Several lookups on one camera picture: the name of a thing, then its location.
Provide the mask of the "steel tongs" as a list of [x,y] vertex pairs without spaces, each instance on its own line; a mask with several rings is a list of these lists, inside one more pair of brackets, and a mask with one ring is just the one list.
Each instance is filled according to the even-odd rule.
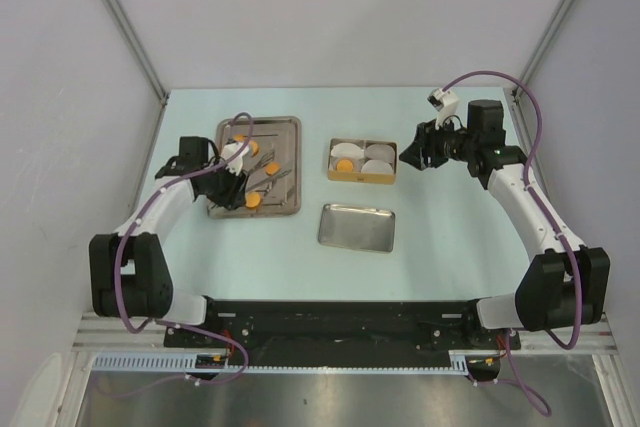
[[[265,173],[265,166],[271,162],[276,162],[280,165],[280,171],[273,176]],[[239,213],[240,211],[248,211],[253,213],[261,208],[287,206],[294,199],[296,187],[289,185],[293,173],[293,164],[292,162],[277,161],[274,150],[262,155],[253,166],[244,171],[248,175],[246,194],[260,192],[263,197],[261,205],[253,210],[247,209],[245,205],[236,210],[226,210],[215,206],[207,199],[209,209],[219,212]]]

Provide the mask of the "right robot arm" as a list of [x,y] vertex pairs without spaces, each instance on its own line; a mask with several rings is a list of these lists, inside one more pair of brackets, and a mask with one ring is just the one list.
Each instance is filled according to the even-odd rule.
[[501,102],[474,100],[467,107],[466,125],[456,127],[453,119],[437,116],[418,124],[400,161],[420,171],[448,161],[465,163],[506,212],[530,261],[514,293],[477,301],[477,314],[461,323],[463,340],[484,348],[498,329],[551,332],[599,322],[610,258],[567,227],[540,189],[523,150],[507,144]]

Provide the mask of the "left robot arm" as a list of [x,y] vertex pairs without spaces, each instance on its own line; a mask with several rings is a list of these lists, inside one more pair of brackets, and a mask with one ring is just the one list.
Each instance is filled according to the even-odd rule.
[[182,137],[179,152],[160,167],[150,196],[114,232],[97,234],[89,243],[91,298],[100,317],[119,317],[131,332],[144,323],[162,320],[186,325],[197,345],[214,344],[220,321],[207,313],[207,297],[174,286],[164,252],[178,220],[203,197],[216,207],[233,211],[245,204],[252,156],[250,140],[231,141],[219,149],[205,137]]

